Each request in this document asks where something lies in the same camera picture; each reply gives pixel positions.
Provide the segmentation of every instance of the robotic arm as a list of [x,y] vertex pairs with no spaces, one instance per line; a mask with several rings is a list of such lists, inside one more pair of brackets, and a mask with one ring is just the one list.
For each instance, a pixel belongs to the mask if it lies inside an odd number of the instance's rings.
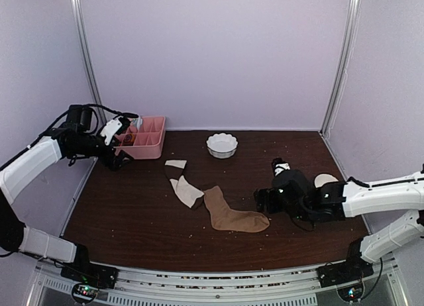
[[272,188],[255,192],[258,211],[285,211],[292,219],[324,223],[365,213],[409,209],[386,228],[352,242],[345,262],[318,268],[322,287],[372,275],[372,263],[424,235],[424,170],[396,179],[364,183],[349,178],[315,187],[281,158],[276,158],[272,167]]
[[95,113],[91,108],[94,106],[98,107],[94,104],[71,105],[61,115],[67,115],[64,123],[58,128],[50,126],[34,143],[0,168],[0,247],[9,254],[22,252],[63,263],[66,266],[62,270],[64,277],[106,288],[114,286],[116,269],[90,263],[87,248],[80,244],[26,226],[11,207],[18,194],[38,174],[62,158],[70,159],[69,166],[72,166],[78,159],[95,156],[110,170],[118,170],[133,160],[126,152],[115,154],[114,136],[129,127],[129,118],[138,118],[138,115],[107,109],[117,117],[95,134],[96,130],[87,132]]

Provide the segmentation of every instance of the ventilation grille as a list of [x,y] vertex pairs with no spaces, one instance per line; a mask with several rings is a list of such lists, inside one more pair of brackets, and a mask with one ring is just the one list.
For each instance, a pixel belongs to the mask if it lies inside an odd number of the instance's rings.
[[[114,306],[192,306],[195,303],[170,303],[170,302],[157,302],[157,301],[146,301],[145,299],[139,299],[136,297],[120,296],[115,294],[109,294],[107,299],[108,305]],[[317,298],[315,294],[309,294],[303,297],[294,298],[283,298],[279,301],[269,303],[230,303],[233,306],[317,306]]]
[[56,291],[62,291],[64,293],[71,293],[71,285],[55,278],[46,278],[44,286],[55,289]]

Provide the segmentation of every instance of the white wall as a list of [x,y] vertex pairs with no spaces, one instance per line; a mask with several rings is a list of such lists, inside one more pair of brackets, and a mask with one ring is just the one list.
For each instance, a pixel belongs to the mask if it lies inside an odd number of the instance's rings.
[[[0,164],[32,142],[70,103],[91,101],[70,0],[0,0]],[[88,162],[62,160],[13,205],[27,225],[59,235]],[[0,259],[1,304],[22,305],[35,261]]]
[[168,128],[321,128],[350,0],[81,0],[101,98]]
[[[373,180],[424,162],[424,0],[362,0],[347,83],[330,143],[348,176]],[[373,231],[402,212],[367,215]],[[424,241],[396,252],[412,297],[424,305]]]

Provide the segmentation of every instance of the pink plastic organizer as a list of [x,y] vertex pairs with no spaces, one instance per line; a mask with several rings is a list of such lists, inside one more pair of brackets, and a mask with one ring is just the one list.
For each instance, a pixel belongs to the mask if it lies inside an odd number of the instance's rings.
[[[124,150],[134,159],[157,159],[162,155],[165,140],[165,117],[141,117],[143,124],[140,128],[130,126],[124,134],[117,135],[121,142],[117,152]],[[126,134],[136,135],[132,146],[122,146]]]

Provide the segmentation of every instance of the wood grain surface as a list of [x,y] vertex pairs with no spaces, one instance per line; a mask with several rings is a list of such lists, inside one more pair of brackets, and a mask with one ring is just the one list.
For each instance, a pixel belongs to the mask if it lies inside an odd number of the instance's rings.
[[167,132],[159,160],[135,161],[118,172],[97,164],[78,200],[64,238],[89,248],[96,262],[170,271],[271,270],[341,260],[350,242],[367,234],[361,217],[295,227],[285,213],[268,215],[260,233],[212,229],[205,206],[195,211],[175,196],[164,175],[169,159],[187,160],[194,186],[216,182],[230,207],[255,210],[257,188],[270,187],[271,161],[282,157],[313,179],[341,178],[316,132],[232,132],[236,154],[218,160],[205,141],[213,132]]

